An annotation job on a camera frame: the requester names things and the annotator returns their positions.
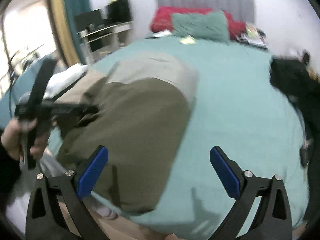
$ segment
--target yellow curtain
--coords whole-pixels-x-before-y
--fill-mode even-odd
[[[54,18],[54,24],[56,26],[59,41],[63,50],[63,54],[66,58],[66,63],[72,66],[76,63],[80,63],[80,59],[73,45],[71,33],[65,14],[64,0],[50,0],[51,8]]]

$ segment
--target white desk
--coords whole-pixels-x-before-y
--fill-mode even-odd
[[[131,43],[132,21],[103,27],[91,32],[84,30],[79,35],[86,63],[93,65],[106,55]],[[97,40],[101,40],[102,48],[92,52],[90,43]]]

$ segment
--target pillowcase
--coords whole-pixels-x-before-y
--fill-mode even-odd
[[[228,20],[222,11],[206,15],[173,13],[171,17],[175,36],[190,35],[193,38],[230,43]]]
[[[230,39],[233,41],[236,41],[236,35],[240,35],[241,33],[246,32],[246,24],[244,22],[236,22],[233,19],[233,16],[231,13],[222,10],[228,19],[228,29],[230,34]]]
[[[185,7],[166,7],[161,6],[157,11],[151,23],[151,31],[154,33],[164,31],[165,29],[173,31],[171,14],[173,13],[199,13],[207,14],[212,12],[211,8],[185,8]]]

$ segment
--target teal bed sheet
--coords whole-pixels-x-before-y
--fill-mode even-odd
[[[183,45],[176,37],[164,37],[136,41],[92,68],[108,73],[117,61],[143,51],[162,51],[184,60],[198,70],[199,85],[193,114],[158,206],[144,215],[122,215],[189,240],[208,239],[234,203],[209,161],[210,149],[220,146],[243,170],[266,178],[280,174],[292,223],[299,223],[308,203],[299,157],[302,128],[286,97],[269,83],[271,55],[237,43],[196,40],[195,45]],[[241,234],[248,230],[258,204],[256,198]]]

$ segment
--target silver bolt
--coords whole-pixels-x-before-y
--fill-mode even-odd
[[[37,179],[42,179],[43,178],[43,174],[42,173],[39,173],[38,175],[37,175]]]
[[[276,175],[275,175],[275,179],[276,179],[276,180],[281,180],[282,177],[281,177],[280,175],[276,174]]]
[[[251,171],[245,171],[244,172],[244,175],[248,178],[251,178],[253,176],[252,172]]]
[[[70,176],[72,176],[74,173],[75,173],[75,172],[74,172],[73,170],[67,170],[65,174],[66,174],[68,177],[70,177]]]

